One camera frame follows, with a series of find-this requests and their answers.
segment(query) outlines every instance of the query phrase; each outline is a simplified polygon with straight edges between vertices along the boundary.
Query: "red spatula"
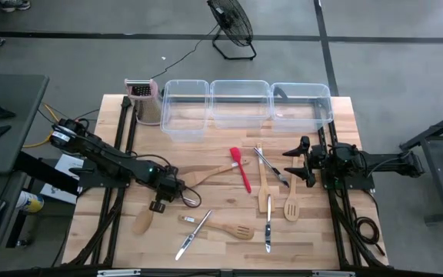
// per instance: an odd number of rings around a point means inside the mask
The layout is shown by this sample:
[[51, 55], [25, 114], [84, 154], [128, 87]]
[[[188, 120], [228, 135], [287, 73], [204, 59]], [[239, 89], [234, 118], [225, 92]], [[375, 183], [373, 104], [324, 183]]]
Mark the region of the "red spatula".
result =
[[237, 147], [232, 147], [230, 148], [230, 153], [231, 157], [234, 159], [234, 161], [237, 162], [238, 167], [240, 168], [240, 173], [242, 174], [242, 178], [244, 179], [244, 185], [247, 189], [247, 192], [251, 193], [251, 184], [249, 184], [249, 180], [247, 180], [247, 176], [245, 175], [244, 169], [242, 168], [240, 150], [238, 150]]

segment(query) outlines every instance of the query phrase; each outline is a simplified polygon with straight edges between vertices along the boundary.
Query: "gray floor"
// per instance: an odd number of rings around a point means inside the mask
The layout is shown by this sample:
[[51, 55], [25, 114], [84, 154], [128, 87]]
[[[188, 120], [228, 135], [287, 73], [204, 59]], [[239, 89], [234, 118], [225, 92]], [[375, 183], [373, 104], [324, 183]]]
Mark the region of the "gray floor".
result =
[[[310, 0], [241, 3], [256, 35], [318, 35]], [[329, 35], [443, 37], [443, 0], [321, 3]], [[0, 13], [0, 30], [12, 31], [204, 34], [214, 24], [204, 0], [40, 0], [27, 12]], [[45, 101], [76, 116], [97, 108], [105, 93], [124, 93], [124, 78], [148, 78], [194, 44], [9, 38], [0, 48], [0, 71], [48, 75], [51, 82]], [[247, 50], [230, 42], [221, 45], [231, 53]], [[246, 78], [327, 84], [320, 42], [255, 42], [255, 47], [258, 57], [253, 62], [228, 62], [209, 42], [201, 43], [194, 55], [158, 81], [163, 85], [173, 78], [209, 82]], [[396, 152], [401, 142], [443, 118], [443, 44], [331, 43], [330, 49], [340, 95], [352, 98], [365, 150]], [[37, 117], [27, 141], [38, 142], [48, 132], [48, 123]], [[46, 158], [59, 155], [50, 146], [28, 151]], [[431, 176], [409, 179], [380, 173], [374, 178], [391, 264], [399, 269], [443, 272], [443, 224], [426, 227], [423, 223], [424, 215], [441, 211]], [[49, 266], [68, 224], [68, 219], [45, 219], [34, 245], [2, 251], [0, 269]]]

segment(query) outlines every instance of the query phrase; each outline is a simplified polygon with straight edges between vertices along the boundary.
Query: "butter knife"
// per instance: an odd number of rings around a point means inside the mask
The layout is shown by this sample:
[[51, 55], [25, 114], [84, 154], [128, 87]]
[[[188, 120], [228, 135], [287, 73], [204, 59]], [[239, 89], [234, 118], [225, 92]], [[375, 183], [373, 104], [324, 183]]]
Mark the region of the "butter knife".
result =
[[266, 252], [271, 252], [271, 195], [268, 195], [268, 221], [265, 228]]
[[182, 254], [184, 254], [185, 250], [191, 245], [192, 240], [198, 234], [199, 230], [205, 224], [206, 220], [208, 219], [208, 217], [211, 213], [212, 213], [211, 210], [206, 212], [205, 217], [201, 220], [201, 222], [199, 223], [198, 227], [196, 227], [194, 232], [191, 235], [188, 235], [187, 238], [185, 238], [184, 242], [182, 243], [181, 248], [178, 250], [177, 255], [175, 256], [175, 261], [178, 261], [181, 258]]

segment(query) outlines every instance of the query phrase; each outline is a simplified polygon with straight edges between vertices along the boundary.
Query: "knife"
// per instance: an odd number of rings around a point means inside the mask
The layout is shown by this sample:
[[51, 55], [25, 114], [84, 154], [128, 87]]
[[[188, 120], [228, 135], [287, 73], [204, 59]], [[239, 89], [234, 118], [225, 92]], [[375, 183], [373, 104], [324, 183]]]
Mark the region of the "knife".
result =
[[211, 213], [212, 213], [211, 210], [206, 212], [205, 217], [201, 220], [201, 222], [199, 223], [198, 227], [196, 227], [194, 232], [191, 235], [188, 235], [187, 238], [185, 238], [184, 242], [182, 243], [181, 248], [178, 250], [177, 255], [175, 256], [175, 261], [178, 261], [181, 258], [182, 254], [184, 254], [185, 250], [191, 245], [192, 240], [198, 234], [199, 230], [205, 224], [206, 220], [208, 219], [208, 217]]
[[257, 149], [256, 147], [254, 147], [254, 151], [256, 153], [258, 153], [259, 158], [261, 158], [261, 160], [267, 165], [269, 166], [269, 168], [273, 171], [273, 173], [276, 175], [276, 178], [278, 178], [278, 180], [280, 180], [280, 182], [283, 183], [283, 185], [285, 185], [287, 188], [290, 187], [290, 184], [288, 184], [288, 181], [286, 180], [286, 178], [280, 173], [279, 170], [276, 169], [276, 167], [274, 167], [273, 165], [271, 165], [268, 160], [263, 156], [262, 153], [260, 153], [259, 149]]
[[268, 195], [268, 221], [265, 228], [266, 252], [271, 252], [271, 195]]

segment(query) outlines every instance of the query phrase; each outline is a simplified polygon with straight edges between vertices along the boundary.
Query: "wooden spoon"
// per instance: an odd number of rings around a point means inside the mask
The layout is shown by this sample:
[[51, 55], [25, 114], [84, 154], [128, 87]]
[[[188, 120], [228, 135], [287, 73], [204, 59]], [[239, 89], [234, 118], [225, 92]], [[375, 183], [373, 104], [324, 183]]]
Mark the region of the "wooden spoon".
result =
[[[190, 222], [193, 224], [199, 224], [201, 219], [193, 218], [191, 216], [180, 215], [178, 220], [183, 222]], [[218, 223], [208, 220], [205, 222], [205, 226], [223, 230], [237, 239], [252, 239], [254, 238], [254, 228], [241, 225], [241, 224], [228, 224], [228, 223]]]
[[142, 210], [138, 213], [135, 221], [132, 224], [132, 232], [136, 235], [143, 235], [146, 230], [150, 228], [153, 220], [153, 211], [150, 210], [150, 202], [153, 200], [153, 197], [155, 197], [155, 191], [149, 189], [147, 193], [149, 194], [148, 201], [146, 202], [146, 205], [143, 206]]
[[[298, 157], [293, 157], [292, 167], [296, 168], [298, 166]], [[297, 176], [291, 175], [290, 181], [290, 194], [285, 202], [285, 207], [283, 208], [285, 218], [291, 222], [297, 221], [298, 215], [300, 214], [300, 208], [298, 207], [297, 201]]]
[[[244, 159], [242, 160], [242, 164], [248, 164], [249, 161]], [[218, 173], [222, 173], [222, 172], [226, 172], [230, 169], [233, 169], [234, 167], [237, 167], [238, 164], [237, 162], [234, 162], [230, 165], [223, 165], [220, 167], [217, 167], [216, 169], [210, 169], [210, 170], [206, 170], [206, 171], [202, 171], [202, 172], [189, 172], [189, 173], [185, 173], [183, 175], [180, 175], [178, 178], [181, 180], [184, 180], [185, 186], [192, 188], [195, 185], [198, 185], [199, 183], [203, 182], [204, 180], [207, 179], [207, 177], [218, 174]]]
[[[262, 144], [258, 143], [256, 145], [260, 153], [262, 153]], [[258, 194], [258, 204], [259, 204], [259, 212], [267, 212], [268, 211], [268, 195], [269, 195], [269, 187], [268, 180], [266, 179], [266, 165], [259, 158], [259, 175], [261, 177], [261, 188], [259, 189]], [[271, 211], [275, 211], [275, 200], [271, 197]]]

